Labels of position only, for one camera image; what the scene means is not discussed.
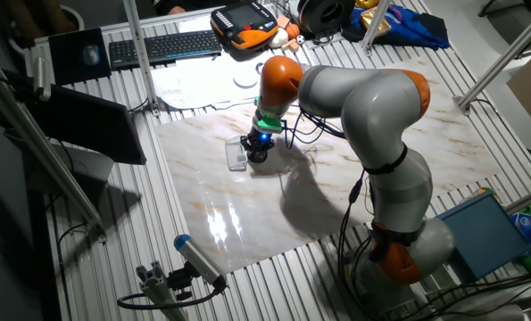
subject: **blue box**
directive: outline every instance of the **blue box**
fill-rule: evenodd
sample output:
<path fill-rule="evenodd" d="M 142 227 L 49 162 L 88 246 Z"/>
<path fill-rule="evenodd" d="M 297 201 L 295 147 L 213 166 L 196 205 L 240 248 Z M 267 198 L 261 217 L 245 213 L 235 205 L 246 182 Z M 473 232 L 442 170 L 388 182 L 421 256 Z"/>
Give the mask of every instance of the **blue box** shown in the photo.
<path fill-rule="evenodd" d="M 455 250 L 448 263 L 464 284 L 487 276 L 531 249 L 490 192 L 437 218 L 452 230 Z"/>

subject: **blue cloth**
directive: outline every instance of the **blue cloth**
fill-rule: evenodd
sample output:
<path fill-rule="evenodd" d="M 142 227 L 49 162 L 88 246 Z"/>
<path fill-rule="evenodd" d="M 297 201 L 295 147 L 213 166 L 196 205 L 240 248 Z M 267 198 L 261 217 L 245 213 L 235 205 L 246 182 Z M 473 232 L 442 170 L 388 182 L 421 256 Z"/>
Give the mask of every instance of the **blue cloth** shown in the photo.
<path fill-rule="evenodd" d="M 361 25 L 364 9 L 354 8 L 351 25 L 343 28 L 343 37 L 351 41 L 364 38 L 366 32 Z M 385 17 L 390 23 L 390 31 L 374 39 L 375 44 L 414 45 L 433 49 L 448 48 L 450 43 L 444 20 L 427 13 L 415 13 L 398 5 L 390 5 Z"/>

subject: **computer mouse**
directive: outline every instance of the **computer mouse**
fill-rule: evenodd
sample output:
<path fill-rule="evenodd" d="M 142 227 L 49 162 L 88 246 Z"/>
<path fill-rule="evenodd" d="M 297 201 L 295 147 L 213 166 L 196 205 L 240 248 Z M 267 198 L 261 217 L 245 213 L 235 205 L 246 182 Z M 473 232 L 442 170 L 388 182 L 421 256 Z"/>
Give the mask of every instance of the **computer mouse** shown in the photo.
<path fill-rule="evenodd" d="M 98 46 L 96 45 L 87 45 L 83 49 L 83 62 L 87 66 L 96 66 L 101 61 L 100 56 L 98 55 Z"/>

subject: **aluminum profile table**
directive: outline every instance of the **aluminum profile table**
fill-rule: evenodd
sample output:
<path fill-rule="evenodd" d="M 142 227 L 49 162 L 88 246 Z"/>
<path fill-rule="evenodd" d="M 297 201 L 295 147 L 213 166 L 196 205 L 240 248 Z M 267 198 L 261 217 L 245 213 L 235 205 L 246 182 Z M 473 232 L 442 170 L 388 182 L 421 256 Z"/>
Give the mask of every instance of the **aluminum profile table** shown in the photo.
<path fill-rule="evenodd" d="M 394 3 L 416 12 L 428 12 L 420 0 L 395 0 Z M 146 37 L 176 33 L 178 22 L 208 13 L 153 18 L 142 21 L 142 29 Z M 112 41 L 132 39 L 128 24 L 108 26 L 102 30 L 106 45 Z M 306 43 L 295 54 L 289 51 L 274 53 L 285 54 L 303 63 L 358 69 L 382 68 L 420 58 L 433 63 L 454 96 L 465 94 L 475 83 L 475 76 L 451 48 L 434 51 L 411 46 L 373 45 L 372 55 L 367 57 L 360 44 L 340 40 L 324 46 Z M 51 60 L 45 38 L 39 39 L 35 47 L 26 51 L 28 74 L 32 73 L 31 62 L 38 56 Z M 129 109 L 146 99 L 139 69 L 114 71 L 110 78 L 66 87 L 125 104 Z M 489 100 L 483 93 L 479 97 Z M 150 111 L 142 111 L 133 117 L 148 162 L 144 166 L 114 165 L 108 186 L 97 204 L 104 218 L 108 242 L 99 243 L 92 233 L 73 233 L 64 238 L 61 252 L 65 259 L 66 289 L 63 288 L 59 270 L 57 248 L 52 242 L 57 291 L 64 320 L 69 319 L 69 311 L 73 320 L 164 319 L 158 311 L 119 309 L 116 300 L 139 292 L 135 267 L 149 265 L 153 260 L 159 260 L 166 271 L 183 266 L 184 260 L 173 249 L 172 243 L 176 235 L 187 233 L 187 224 L 155 127 L 207 112 L 217 111 L 211 108 L 161 111 L 159 118 Z M 480 186 L 492 187 L 504 205 L 531 192 L 531 158 L 507 121 L 488 104 L 472 103 L 469 122 L 483 139 L 502 173 L 434 198 L 427 212 L 429 218 L 452 208 Z M 80 215 L 68 205 L 61 198 L 47 212 L 51 240 L 81 220 Z M 357 246 L 364 237 L 363 229 L 351 228 L 347 232 L 346 245 Z M 230 273 L 229 288 L 224 295 L 186 311 L 191 320 L 357 319 L 354 316 L 358 316 L 359 312 L 336 280 L 336 242 L 337 236 L 331 235 Z M 485 280 L 494 281 L 524 272 L 523 267 L 510 263 Z M 457 283 L 457 277 L 449 267 L 443 267 L 412 289 L 424 298 Z M 201 280 L 195 280 L 192 288 L 196 298 L 207 295 L 211 290 Z M 463 290 L 455 292 L 447 300 L 464 294 Z M 388 317 L 406 316 L 416 311 L 420 304 L 405 304 L 389 313 Z"/>

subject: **yellow cloth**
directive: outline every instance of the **yellow cloth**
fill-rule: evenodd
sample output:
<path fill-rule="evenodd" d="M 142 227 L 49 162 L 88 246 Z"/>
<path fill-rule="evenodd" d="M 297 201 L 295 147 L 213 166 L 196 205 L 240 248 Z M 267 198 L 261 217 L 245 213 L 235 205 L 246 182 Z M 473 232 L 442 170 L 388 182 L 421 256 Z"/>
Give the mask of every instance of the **yellow cloth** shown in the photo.
<path fill-rule="evenodd" d="M 356 0 L 355 5 L 357 8 L 370 9 L 378 5 L 380 0 Z"/>
<path fill-rule="evenodd" d="M 367 10 L 363 13 L 361 13 L 361 23 L 362 23 L 362 27 L 364 27 L 364 29 L 368 30 L 369 29 L 369 25 L 370 23 L 372 22 L 372 19 L 374 18 L 374 14 L 376 13 L 376 9 L 378 7 L 374 7 L 370 10 Z M 390 23 L 388 23 L 388 21 L 386 21 L 386 18 L 384 18 L 382 20 L 382 23 L 380 23 L 380 27 L 378 27 L 378 31 L 376 33 L 376 37 L 382 37 L 383 35 L 387 34 L 388 31 L 390 31 Z"/>

